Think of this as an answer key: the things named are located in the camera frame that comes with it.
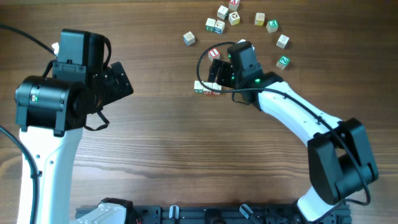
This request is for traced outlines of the red I wooden block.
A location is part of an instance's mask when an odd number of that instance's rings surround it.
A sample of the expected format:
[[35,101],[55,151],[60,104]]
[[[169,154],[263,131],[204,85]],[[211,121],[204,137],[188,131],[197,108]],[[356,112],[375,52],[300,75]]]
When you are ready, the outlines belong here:
[[208,51],[208,58],[211,61],[214,61],[214,59],[220,59],[220,57],[221,57],[221,54],[220,54],[220,52],[218,51],[217,48],[213,48],[213,49]]

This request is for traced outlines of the green number six block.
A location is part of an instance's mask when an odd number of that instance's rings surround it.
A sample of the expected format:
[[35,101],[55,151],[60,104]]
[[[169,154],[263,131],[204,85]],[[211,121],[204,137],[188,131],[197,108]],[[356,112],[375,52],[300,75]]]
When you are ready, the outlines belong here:
[[198,80],[194,81],[194,92],[203,93],[203,85]]

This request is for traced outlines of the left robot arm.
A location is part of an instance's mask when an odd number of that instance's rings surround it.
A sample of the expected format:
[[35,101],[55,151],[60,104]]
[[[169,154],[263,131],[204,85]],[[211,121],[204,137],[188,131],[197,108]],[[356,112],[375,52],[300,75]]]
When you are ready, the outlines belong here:
[[107,37],[62,30],[56,59],[17,88],[16,124],[25,150],[18,223],[68,223],[72,170],[89,114],[133,93]]

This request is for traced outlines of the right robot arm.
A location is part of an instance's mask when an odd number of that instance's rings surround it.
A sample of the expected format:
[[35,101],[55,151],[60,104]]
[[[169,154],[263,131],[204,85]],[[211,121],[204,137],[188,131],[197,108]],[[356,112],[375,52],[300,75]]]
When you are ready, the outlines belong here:
[[364,125],[323,112],[278,74],[265,73],[249,41],[226,45],[229,61],[215,59],[208,81],[222,93],[241,94],[242,104],[273,116],[307,147],[311,187],[295,203],[301,221],[320,223],[347,203],[369,205],[368,185],[379,172]]

